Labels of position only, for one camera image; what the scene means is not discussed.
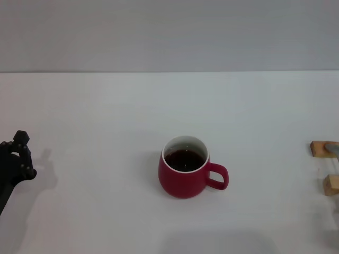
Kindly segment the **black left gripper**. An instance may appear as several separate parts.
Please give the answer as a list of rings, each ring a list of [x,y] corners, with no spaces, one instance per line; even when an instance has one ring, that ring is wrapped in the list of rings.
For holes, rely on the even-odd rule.
[[[36,177],[37,171],[32,164],[31,152],[28,148],[30,138],[25,131],[18,130],[13,142],[0,143],[1,154],[1,213],[15,187],[15,179],[20,175],[25,180]]]

